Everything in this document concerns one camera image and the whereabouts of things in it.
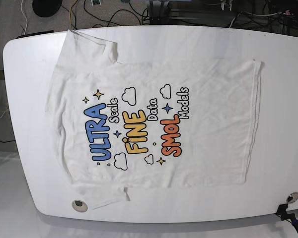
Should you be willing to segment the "black aluminium frame stand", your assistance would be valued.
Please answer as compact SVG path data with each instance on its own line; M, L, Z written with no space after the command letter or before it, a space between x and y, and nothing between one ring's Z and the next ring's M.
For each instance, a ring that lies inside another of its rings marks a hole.
M174 0L147 0L150 25L169 25L171 23Z

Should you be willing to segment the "white printed T-shirt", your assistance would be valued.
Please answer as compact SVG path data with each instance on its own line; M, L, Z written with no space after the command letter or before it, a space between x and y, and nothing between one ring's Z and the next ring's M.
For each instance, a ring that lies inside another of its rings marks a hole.
M246 182L260 107L256 60L122 63L117 44L66 33L46 115L55 155L90 209L131 188Z

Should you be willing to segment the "black round floor base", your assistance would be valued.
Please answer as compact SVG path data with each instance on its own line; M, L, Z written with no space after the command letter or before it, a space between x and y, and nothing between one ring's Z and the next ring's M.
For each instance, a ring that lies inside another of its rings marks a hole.
M62 2L62 0L33 0L32 8L39 17L51 17L58 12Z

